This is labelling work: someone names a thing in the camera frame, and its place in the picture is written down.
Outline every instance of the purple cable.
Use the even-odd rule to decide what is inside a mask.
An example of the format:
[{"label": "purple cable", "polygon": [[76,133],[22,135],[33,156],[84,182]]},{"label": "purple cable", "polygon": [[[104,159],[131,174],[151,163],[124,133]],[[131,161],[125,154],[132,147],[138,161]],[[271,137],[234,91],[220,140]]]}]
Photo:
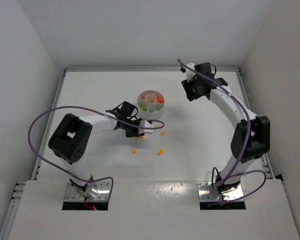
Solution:
[{"label": "purple cable", "polygon": [[[221,86],[219,83],[215,82],[214,80],[212,80],[211,78],[201,74],[200,72],[197,72],[196,70],[193,70],[191,69],[190,67],[188,67],[187,65],[185,65],[179,58],[177,59],[177,61],[181,64],[182,67],[190,70],[191,72],[195,73],[196,75],[208,80],[209,82],[213,83],[214,85],[218,86],[220,89],[222,89],[227,95],[230,94],[230,92],[225,89],[223,86]],[[244,152],[245,152],[245,149],[247,147],[247,144],[248,144],[248,140],[249,140],[249,136],[250,136],[250,131],[251,131],[251,123],[250,123],[250,117],[249,117],[249,114],[245,108],[245,106],[242,105],[242,103],[233,95],[230,96],[232,98],[232,100],[234,100],[243,110],[245,116],[246,116],[246,121],[247,121],[247,131],[246,131],[246,135],[245,135],[245,138],[244,138],[244,141],[243,141],[243,145],[242,145],[242,148],[240,150],[240,153],[239,153],[239,156],[235,162],[235,164],[233,165],[233,167],[231,168],[231,170],[228,172],[228,174],[223,178],[221,179],[220,181],[218,181],[216,183],[216,186],[219,187],[221,186],[222,184],[224,184],[229,178],[233,177],[231,176],[231,174],[235,171],[236,167],[238,166],[239,162],[241,161],[243,155],[244,155]]]},{"label": "purple cable", "polygon": [[[93,109],[90,109],[90,108],[87,108],[87,107],[83,107],[83,106],[59,106],[59,107],[55,107],[55,108],[52,108],[52,109],[49,109],[43,113],[41,113],[39,116],[37,116],[33,122],[31,123],[30,127],[29,127],[29,130],[28,130],[28,143],[29,143],[29,146],[32,150],[32,152],[40,159],[42,159],[43,161],[45,161],[46,163],[56,167],[57,169],[65,172],[66,174],[69,174],[71,175],[72,177],[74,177],[75,179],[78,179],[82,182],[86,182],[86,183],[95,183],[95,182],[100,182],[100,181],[103,181],[103,180],[106,180],[106,179],[110,179],[112,181],[112,185],[111,185],[111,189],[110,189],[110,192],[109,192],[109,196],[108,196],[108,201],[110,201],[110,197],[111,197],[111,193],[112,193],[112,190],[113,190],[113,187],[114,187],[114,179],[111,177],[111,176],[107,176],[107,177],[103,177],[103,178],[99,178],[99,179],[96,179],[96,180],[86,180],[86,179],[82,179],[76,175],[74,175],[73,173],[69,172],[68,170],[64,169],[63,167],[61,166],[58,166],[57,164],[54,164],[53,162],[49,161],[48,159],[44,158],[43,156],[41,156],[39,154],[39,152],[34,148],[32,142],[31,142],[31,131],[32,131],[32,128],[34,127],[35,123],[44,115],[46,114],[49,114],[51,112],[54,112],[56,110],[59,110],[59,109],[82,109],[82,110],[86,110],[86,111],[89,111],[89,112],[93,112],[95,114],[100,114],[100,115],[105,115],[104,113],[100,112],[100,111],[96,111],[96,110],[93,110]],[[116,117],[113,117],[111,115],[107,115],[107,117],[111,118],[111,119],[114,119],[122,124],[125,124],[127,126],[130,126],[130,127],[133,127],[133,128],[137,128],[137,129],[145,129],[145,130],[157,130],[157,129],[162,129],[164,126],[165,126],[165,123],[163,121],[160,121],[160,120],[152,120],[152,122],[156,122],[156,123],[160,123],[162,124],[162,126],[159,126],[159,127],[144,127],[144,126],[136,126],[136,125],[133,125],[133,124],[130,124],[130,123],[127,123],[125,121],[122,121],[120,119],[117,119]]]},{"label": "purple cable", "polygon": [[[262,171],[262,170],[252,170],[252,171],[247,171],[245,174],[252,174],[252,173],[263,173],[263,176],[264,176],[263,182],[261,183],[261,185],[260,185],[259,187],[257,187],[257,188],[256,188],[255,190],[253,190],[252,192],[249,192],[249,193],[247,193],[246,195],[243,195],[243,196],[238,197],[238,198],[236,198],[236,199],[229,200],[229,201],[214,201],[214,202],[212,202],[211,204],[209,204],[209,206],[233,203],[233,202],[235,202],[235,201],[237,201],[237,200],[240,200],[240,199],[243,199],[243,198],[245,198],[245,197],[248,197],[248,196],[250,196],[251,194],[254,194],[254,193],[255,193],[256,191],[258,191],[259,189],[261,189],[261,188],[265,185],[266,180],[267,180],[267,175],[266,175],[266,173],[265,173],[264,171]],[[242,176],[242,175],[244,175],[244,173],[238,173],[238,174],[235,174],[235,175],[230,176],[229,178],[234,178],[234,177]]]}]

